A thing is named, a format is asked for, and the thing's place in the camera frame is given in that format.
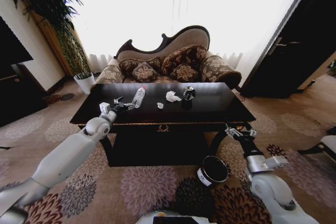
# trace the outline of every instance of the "white flower pot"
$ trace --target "white flower pot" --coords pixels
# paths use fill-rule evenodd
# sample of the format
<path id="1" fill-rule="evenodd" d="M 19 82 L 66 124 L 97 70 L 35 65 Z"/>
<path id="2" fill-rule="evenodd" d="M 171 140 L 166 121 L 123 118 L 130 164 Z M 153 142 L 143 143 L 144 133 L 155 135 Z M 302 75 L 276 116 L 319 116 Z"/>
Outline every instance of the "white flower pot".
<path id="1" fill-rule="evenodd" d="M 80 88 L 84 91 L 85 94 L 90 93 L 90 89 L 94 84 L 93 73 L 91 73 L 90 77 L 86 79 L 77 79 L 77 77 L 74 76 L 74 80 L 77 82 L 77 84 L 80 86 Z"/>

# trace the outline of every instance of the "black pot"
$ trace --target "black pot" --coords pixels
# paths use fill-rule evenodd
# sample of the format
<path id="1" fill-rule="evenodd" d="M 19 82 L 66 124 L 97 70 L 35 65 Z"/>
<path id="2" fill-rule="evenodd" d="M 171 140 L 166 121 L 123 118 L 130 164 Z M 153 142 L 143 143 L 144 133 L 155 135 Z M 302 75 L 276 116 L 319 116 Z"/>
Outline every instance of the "black pot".
<path id="1" fill-rule="evenodd" d="M 203 185 L 213 188 L 228 178 L 228 169 L 218 157 L 206 156 L 197 170 L 197 176 Z"/>

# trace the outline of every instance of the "table drawer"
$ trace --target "table drawer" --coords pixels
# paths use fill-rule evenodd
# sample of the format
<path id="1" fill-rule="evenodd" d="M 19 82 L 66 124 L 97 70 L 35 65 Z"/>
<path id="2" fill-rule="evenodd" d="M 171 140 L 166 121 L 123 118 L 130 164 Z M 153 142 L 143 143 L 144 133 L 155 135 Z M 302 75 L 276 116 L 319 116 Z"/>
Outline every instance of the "table drawer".
<path id="1" fill-rule="evenodd" d="M 162 123 L 162 124 L 114 124 L 111 132 L 150 131 L 150 132 L 177 132 L 177 131 L 220 131 L 225 128 L 224 123 Z"/>

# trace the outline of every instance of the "wall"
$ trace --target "wall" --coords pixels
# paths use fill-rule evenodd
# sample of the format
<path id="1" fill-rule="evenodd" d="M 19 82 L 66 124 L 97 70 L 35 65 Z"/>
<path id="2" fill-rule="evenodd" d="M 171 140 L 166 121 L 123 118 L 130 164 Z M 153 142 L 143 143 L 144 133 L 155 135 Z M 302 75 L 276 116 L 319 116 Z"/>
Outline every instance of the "wall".
<path id="1" fill-rule="evenodd" d="M 328 66 L 335 59 L 336 59 L 336 52 L 334 52 L 317 70 L 315 70 L 315 72 L 312 73 L 311 76 L 308 77 L 307 80 L 304 81 L 303 84 L 301 84 L 298 87 L 298 90 L 305 89 L 312 80 L 314 80 L 316 78 L 319 78 L 321 75 L 323 75 L 326 72 L 328 72 Z"/>
<path id="2" fill-rule="evenodd" d="M 34 21 L 32 19 L 27 21 L 27 16 L 23 15 L 21 3 L 16 9 L 13 0 L 0 0 L 0 16 L 33 58 L 24 65 L 45 90 L 65 76 L 62 67 Z"/>

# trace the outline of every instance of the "patterned cushion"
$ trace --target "patterned cushion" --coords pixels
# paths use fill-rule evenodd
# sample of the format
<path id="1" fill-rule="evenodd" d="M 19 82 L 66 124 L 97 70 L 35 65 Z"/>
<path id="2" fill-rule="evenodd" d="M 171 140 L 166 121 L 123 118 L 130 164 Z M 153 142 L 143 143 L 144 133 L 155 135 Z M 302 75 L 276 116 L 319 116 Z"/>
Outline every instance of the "patterned cushion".
<path id="1" fill-rule="evenodd" d="M 150 82 L 159 74 L 147 62 L 143 62 L 133 70 L 133 77 L 138 82 Z"/>
<path id="2" fill-rule="evenodd" d="M 202 45 L 189 45 L 183 47 L 162 62 L 161 72 L 168 76 L 181 63 L 186 63 L 194 69 L 200 69 L 201 62 L 205 59 L 206 48 Z"/>
<path id="3" fill-rule="evenodd" d="M 202 62 L 201 72 L 202 82 L 225 82 L 231 89 L 237 87 L 241 80 L 241 74 L 217 55 L 212 55 Z"/>
<path id="4" fill-rule="evenodd" d="M 190 65 L 182 63 L 174 69 L 170 76 L 179 82 L 194 82 L 198 77 L 198 72 Z"/>
<path id="5" fill-rule="evenodd" d="M 99 77 L 96 83 L 122 83 L 124 76 L 121 69 L 116 65 L 107 65 Z"/>
<path id="6" fill-rule="evenodd" d="M 126 76 L 131 77 L 133 70 L 143 62 L 147 62 L 155 71 L 160 71 L 161 68 L 161 62 L 160 57 L 155 57 L 150 60 L 141 60 L 141 59 L 125 59 L 122 60 L 119 64 L 121 70 L 123 73 L 126 74 Z"/>
<path id="7" fill-rule="evenodd" d="M 178 81 L 175 81 L 169 76 L 158 76 L 155 80 L 152 80 L 151 83 L 178 83 Z"/>

